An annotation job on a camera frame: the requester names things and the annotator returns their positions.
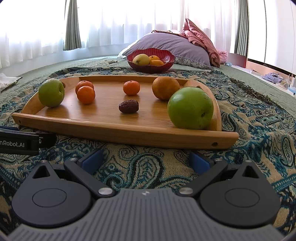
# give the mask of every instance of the yellow-green fruit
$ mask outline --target yellow-green fruit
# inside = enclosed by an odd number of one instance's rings
[[[136,57],[133,59],[133,63],[139,66],[145,66],[148,65],[150,62],[150,58],[148,55],[142,53],[138,54]]]

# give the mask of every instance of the pillow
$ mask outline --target pillow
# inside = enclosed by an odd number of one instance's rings
[[[175,64],[187,65],[199,69],[212,69],[207,51],[202,47],[193,45],[188,39],[173,34],[146,34],[121,53],[127,56],[137,49],[147,48],[170,51],[175,56]]]

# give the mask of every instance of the tangerine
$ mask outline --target tangerine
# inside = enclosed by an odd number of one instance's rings
[[[89,81],[86,81],[86,80],[83,80],[83,81],[80,81],[76,87],[75,87],[75,93],[77,94],[77,91],[82,87],[82,86],[89,86],[89,87],[92,87],[94,89],[94,85],[92,84],[92,82],[89,82]]]
[[[123,92],[127,95],[136,95],[140,91],[140,84],[137,81],[130,80],[123,85]]]
[[[96,92],[90,86],[82,86],[77,91],[77,99],[83,104],[90,104],[94,101]]]
[[[157,57],[156,55],[151,55],[151,56],[149,56],[149,59],[150,59],[150,61],[151,61],[151,60],[160,60],[160,58]]]
[[[154,65],[154,66],[162,66],[162,65],[164,65],[164,63],[161,60],[157,60],[157,59],[150,60],[149,64]]]
[[[152,83],[152,92],[158,99],[169,100],[180,89],[179,82],[169,76],[157,77]]]

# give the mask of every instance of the triangular hole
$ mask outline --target triangular hole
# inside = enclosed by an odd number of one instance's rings
[[[242,175],[243,177],[259,178],[251,166],[247,166]]]
[[[35,172],[33,178],[42,178],[42,177],[49,177],[50,174],[46,168],[46,166],[41,166],[38,168],[38,170]]]

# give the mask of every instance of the paper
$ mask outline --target paper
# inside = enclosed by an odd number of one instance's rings
[[[0,92],[15,85],[21,78],[22,77],[7,77],[5,74],[0,73]]]

